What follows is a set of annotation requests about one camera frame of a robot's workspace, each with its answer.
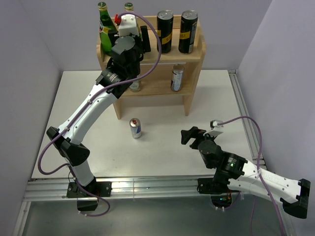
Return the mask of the black yellow soda can front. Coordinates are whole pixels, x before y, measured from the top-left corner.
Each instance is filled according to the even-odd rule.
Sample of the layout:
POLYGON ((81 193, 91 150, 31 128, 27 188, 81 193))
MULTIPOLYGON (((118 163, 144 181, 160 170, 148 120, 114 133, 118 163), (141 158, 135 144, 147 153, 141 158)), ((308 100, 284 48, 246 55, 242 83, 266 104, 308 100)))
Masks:
POLYGON ((161 43, 161 53, 167 54, 172 48, 174 15, 171 10, 162 10, 157 14, 157 33, 161 43))

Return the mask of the black yellow soda can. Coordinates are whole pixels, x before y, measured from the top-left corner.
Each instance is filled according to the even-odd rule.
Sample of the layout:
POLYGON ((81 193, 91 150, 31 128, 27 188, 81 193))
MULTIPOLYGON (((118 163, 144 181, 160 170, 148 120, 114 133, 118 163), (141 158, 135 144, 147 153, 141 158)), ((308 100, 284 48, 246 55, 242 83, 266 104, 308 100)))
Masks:
POLYGON ((182 54, 190 54, 193 50, 198 13, 195 10, 186 10, 181 15, 179 51, 182 54))
POLYGON ((162 10, 157 14, 157 33, 161 43, 161 53, 167 54, 172 48, 174 15, 171 10, 162 10))

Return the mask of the green glass bottle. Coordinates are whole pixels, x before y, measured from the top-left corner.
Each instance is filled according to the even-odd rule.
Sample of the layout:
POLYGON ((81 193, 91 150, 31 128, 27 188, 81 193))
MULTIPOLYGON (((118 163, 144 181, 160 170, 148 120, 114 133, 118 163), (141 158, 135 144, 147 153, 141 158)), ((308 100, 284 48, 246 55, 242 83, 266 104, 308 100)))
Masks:
POLYGON ((112 44, 108 36, 108 33, 110 30, 114 30, 116 32, 117 29, 108 13, 107 4, 102 1, 99 2, 98 9, 99 9, 99 14, 100 14, 99 37, 101 41, 101 46, 102 46, 103 52, 106 54, 109 54, 112 48, 112 44))
POLYGON ((134 5, 131 2, 126 2, 124 4, 124 9, 126 12, 132 12, 134 10, 134 5))

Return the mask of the green glass bottle front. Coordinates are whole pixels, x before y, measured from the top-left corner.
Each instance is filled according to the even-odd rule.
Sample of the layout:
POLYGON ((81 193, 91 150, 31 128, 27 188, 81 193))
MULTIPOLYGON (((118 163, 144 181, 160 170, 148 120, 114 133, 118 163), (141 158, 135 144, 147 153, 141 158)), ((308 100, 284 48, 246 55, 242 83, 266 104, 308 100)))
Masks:
POLYGON ((108 13, 107 4, 102 1, 99 2, 98 9, 99 9, 99 14, 100 14, 99 37, 101 41, 101 46, 102 46, 103 52, 106 54, 109 54, 112 48, 112 44, 108 36, 108 33, 110 30, 114 30, 116 32, 117 29, 108 13))

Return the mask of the silver blue energy can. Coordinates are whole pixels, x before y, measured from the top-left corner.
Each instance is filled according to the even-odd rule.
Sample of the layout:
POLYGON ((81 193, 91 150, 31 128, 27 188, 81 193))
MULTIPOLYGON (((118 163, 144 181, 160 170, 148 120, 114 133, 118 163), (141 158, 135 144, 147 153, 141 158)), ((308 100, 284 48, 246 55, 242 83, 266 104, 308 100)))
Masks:
POLYGON ((182 87, 182 80, 184 77, 184 66, 182 64, 176 64, 172 69, 171 90, 178 92, 182 87))

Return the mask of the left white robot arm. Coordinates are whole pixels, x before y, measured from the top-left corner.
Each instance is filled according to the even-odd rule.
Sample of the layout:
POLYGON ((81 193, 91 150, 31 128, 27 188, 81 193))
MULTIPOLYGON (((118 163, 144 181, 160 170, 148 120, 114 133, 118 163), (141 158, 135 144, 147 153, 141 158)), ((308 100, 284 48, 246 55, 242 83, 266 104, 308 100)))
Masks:
POLYGON ((151 50, 147 27, 141 26, 140 30, 140 36, 131 33, 115 36, 110 33, 110 59, 88 97, 68 121, 58 128, 51 126, 47 130, 55 148, 68 161, 79 182, 78 191, 84 196, 91 196, 97 189, 96 178, 87 161, 90 151, 82 141, 99 116, 123 95, 132 85, 132 79, 140 74, 140 61, 151 50))

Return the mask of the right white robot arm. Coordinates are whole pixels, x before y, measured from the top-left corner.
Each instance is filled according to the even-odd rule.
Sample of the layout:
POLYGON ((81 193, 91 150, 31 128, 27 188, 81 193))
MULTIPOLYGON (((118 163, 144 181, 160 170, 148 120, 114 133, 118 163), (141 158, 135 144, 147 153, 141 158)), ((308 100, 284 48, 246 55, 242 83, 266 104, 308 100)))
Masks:
POLYGON ((310 181, 293 180, 258 168, 251 161, 222 150, 215 143, 217 135, 217 132, 207 132, 196 126, 181 130, 181 143, 185 145, 193 139, 190 148, 199 151, 206 168, 215 170, 213 177, 198 179, 200 194, 223 194, 229 190, 249 193, 274 200, 293 217, 307 218, 310 181))

